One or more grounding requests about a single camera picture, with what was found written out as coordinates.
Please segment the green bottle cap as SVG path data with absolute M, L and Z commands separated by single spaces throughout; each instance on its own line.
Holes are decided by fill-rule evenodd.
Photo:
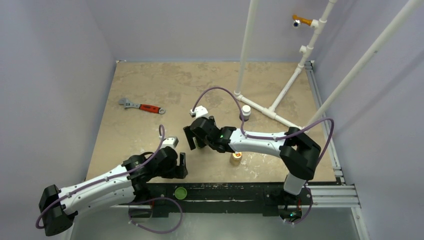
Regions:
M 174 196 L 178 200 L 184 200 L 188 195 L 188 191 L 184 187 L 177 187 L 174 191 Z

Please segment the white capped dark pill bottle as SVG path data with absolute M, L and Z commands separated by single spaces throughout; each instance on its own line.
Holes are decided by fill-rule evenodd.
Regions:
M 243 105 L 241 107 L 241 114 L 239 116 L 240 120 L 244 120 L 245 122 L 250 119 L 252 113 L 252 109 L 249 105 Z

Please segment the green pill bottle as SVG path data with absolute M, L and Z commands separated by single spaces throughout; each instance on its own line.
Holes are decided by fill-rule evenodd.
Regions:
M 198 141 L 197 138 L 194 138 L 194 143 L 197 149 L 202 149 L 203 148 L 203 143 L 201 141 Z

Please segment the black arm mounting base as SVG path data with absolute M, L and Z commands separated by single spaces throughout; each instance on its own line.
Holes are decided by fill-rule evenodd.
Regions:
M 187 189 L 187 197 L 178 200 L 174 191 Z M 283 190 L 281 182 L 229 183 L 147 183 L 135 192 L 130 207 L 152 209 L 153 217 L 170 213 L 260 214 L 298 220 L 313 203 L 309 189 L 294 196 Z

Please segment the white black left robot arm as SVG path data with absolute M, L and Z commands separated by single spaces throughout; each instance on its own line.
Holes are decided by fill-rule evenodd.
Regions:
M 186 154 L 177 153 L 170 146 L 132 155 L 109 172 L 88 181 L 62 188 L 55 184 L 47 186 L 41 194 L 35 226 L 51 237 L 71 228 L 75 217 L 100 207 L 121 204 L 156 207 L 160 202 L 171 201 L 181 210 L 175 199 L 154 190 L 148 182 L 156 177 L 184 179 L 187 175 Z

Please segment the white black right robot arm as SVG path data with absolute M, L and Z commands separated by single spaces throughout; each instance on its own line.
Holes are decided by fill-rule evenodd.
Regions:
M 320 161 L 321 147 L 297 127 L 277 133 L 248 132 L 233 126 L 219 128 L 210 116 L 195 119 L 183 131 L 191 150 L 210 147 L 219 153 L 252 152 L 279 157 L 288 169 L 280 191 L 288 204 L 300 198 Z

